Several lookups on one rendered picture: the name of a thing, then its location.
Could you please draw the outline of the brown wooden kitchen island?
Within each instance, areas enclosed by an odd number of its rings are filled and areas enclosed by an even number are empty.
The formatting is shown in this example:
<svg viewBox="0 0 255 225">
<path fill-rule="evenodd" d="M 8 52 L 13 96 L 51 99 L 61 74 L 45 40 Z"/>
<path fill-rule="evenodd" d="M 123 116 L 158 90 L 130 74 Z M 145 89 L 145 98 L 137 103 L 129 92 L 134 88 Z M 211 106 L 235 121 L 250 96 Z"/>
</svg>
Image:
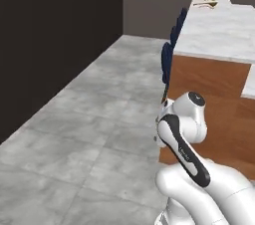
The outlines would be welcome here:
<svg viewBox="0 0 255 225">
<path fill-rule="evenodd" d="M 255 180 L 255 100 L 241 96 L 249 70 L 248 64 L 175 55 L 167 96 L 201 94 L 207 137 L 195 150 Z"/>
</svg>

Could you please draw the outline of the dark golden utensil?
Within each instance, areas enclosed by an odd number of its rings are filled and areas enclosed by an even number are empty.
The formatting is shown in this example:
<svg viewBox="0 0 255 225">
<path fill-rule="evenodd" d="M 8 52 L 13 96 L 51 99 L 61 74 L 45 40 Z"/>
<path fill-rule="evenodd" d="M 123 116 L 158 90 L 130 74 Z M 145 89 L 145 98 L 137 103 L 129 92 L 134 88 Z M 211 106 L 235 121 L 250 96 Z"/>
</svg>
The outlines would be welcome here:
<svg viewBox="0 0 255 225">
<path fill-rule="evenodd" d="M 198 7 L 209 7 L 214 9 L 217 6 L 218 2 L 216 1 L 207 1 L 207 2 L 199 2 L 199 3 L 193 3 L 193 6 L 198 6 Z"/>
</svg>

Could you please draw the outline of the dark blue stool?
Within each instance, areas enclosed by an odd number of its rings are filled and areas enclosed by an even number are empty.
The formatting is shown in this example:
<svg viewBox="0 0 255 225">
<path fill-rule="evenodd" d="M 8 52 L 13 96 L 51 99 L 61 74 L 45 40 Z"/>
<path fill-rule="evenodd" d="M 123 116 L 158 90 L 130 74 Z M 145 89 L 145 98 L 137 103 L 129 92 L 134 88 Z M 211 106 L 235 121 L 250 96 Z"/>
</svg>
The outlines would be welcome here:
<svg viewBox="0 0 255 225">
<path fill-rule="evenodd" d="M 172 61 L 172 46 L 165 42 L 161 50 L 161 70 L 162 70 L 162 82 L 165 84 L 162 102 L 167 97 L 167 91 L 169 88 L 170 72 L 171 72 L 171 61 Z"/>
<path fill-rule="evenodd" d="M 177 41 L 177 39 L 178 39 L 178 35 L 179 35 L 178 29 L 177 29 L 175 26 L 173 26 L 173 27 L 171 28 L 171 32 L 170 32 L 170 36 L 169 36 L 169 38 L 170 38 L 170 44 L 171 44 L 172 47 L 175 46 L 176 41 Z"/>
<path fill-rule="evenodd" d="M 176 21 L 176 30 L 177 30 L 177 33 L 179 34 L 180 31 L 181 31 L 181 28 L 183 26 L 183 23 L 184 23 L 184 20 L 186 18 L 186 15 L 187 15 L 187 9 L 185 7 L 183 7 L 180 11 L 180 14 L 177 18 L 177 21 Z"/>
</svg>

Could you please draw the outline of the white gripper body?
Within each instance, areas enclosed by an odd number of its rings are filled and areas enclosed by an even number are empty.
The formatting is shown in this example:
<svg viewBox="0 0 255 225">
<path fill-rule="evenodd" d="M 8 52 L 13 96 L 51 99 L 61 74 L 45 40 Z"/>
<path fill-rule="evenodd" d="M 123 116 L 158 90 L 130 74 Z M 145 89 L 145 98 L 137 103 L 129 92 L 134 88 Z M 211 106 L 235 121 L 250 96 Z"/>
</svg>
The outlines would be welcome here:
<svg viewBox="0 0 255 225">
<path fill-rule="evenodd" d="M 156 144 L 159 147 L 166 147 L 166 144 L 161 140 L 161 138 L 159 137 L 159 133 L 158 133 L 158 124 L 159 121 L 166 115 L 166 112 L 161 112 L 155 119 L 155 130 L 156 130 L 156 135 L 154 137 L 154 140 L 156 142 Z"/>
</svg>

